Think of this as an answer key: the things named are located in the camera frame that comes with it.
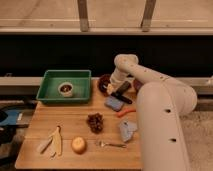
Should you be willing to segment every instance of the green plastic bin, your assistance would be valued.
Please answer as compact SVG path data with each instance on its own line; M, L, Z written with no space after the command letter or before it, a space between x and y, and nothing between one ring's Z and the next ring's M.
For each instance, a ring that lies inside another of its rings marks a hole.
M72 83L72 97L63 97L58 92L58 87L63 82ZM90 70L48 70L44 74L36 99L44 104L87 103L90 95Z

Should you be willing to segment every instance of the floor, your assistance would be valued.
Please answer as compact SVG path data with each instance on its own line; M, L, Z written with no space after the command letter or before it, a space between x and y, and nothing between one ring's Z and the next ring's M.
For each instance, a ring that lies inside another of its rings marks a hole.
M23 111L29 122L33 110ZM182 128L189 153L192 171L213 170L213 98L200 98L192 113L181 117ZM0 147L0 156L6 157L17 154L27 128L17 129L11 143ZM15 171L14 163L0 167L0 171Z
M145 0L87 1L94 28L139 28ZM211 28L213 1L156 1L152 27ZM77 0L0 0L0 27L79 28Z

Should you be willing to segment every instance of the white cup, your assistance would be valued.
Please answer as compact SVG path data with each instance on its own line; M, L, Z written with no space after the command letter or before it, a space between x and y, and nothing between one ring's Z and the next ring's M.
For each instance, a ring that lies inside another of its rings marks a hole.
M63 82L58 86L58 92L63 97L72 97L73 96L73 85L70 82Z

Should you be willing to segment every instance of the wooden table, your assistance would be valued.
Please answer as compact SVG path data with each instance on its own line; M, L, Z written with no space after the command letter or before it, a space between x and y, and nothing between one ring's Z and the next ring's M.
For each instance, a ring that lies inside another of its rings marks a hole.
M133 89L125 96L135 99ZM97 80L92 82L92 96L88 104L51 105L38 103L30 122L25 140L20 149L15 167L17 169L141 169L139 136L134 133L127 148L98 147L96 140L122 143L118 124L122 119L136 121L136 113L129 113L117 118L115 112L104 106L105 97L97 90ZM99 112L104 118L104 129L99 134L90 131L86 123L88 114ZM49 157L49 148L44 154L36 151L39 143L44 140L56 126L61 126L63 139L62 156ZM71 140L82 136L87 140L87 151L81 155L71 149Z

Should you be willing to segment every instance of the metal fork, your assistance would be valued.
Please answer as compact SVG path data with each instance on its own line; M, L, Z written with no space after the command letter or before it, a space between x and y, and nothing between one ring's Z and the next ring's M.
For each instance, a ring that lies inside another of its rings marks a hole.
M95 144L100 147L113 146L113 147L126 148L126 144L115 144L115 143L108 143L108 142L104 142L104 141L96 141Z

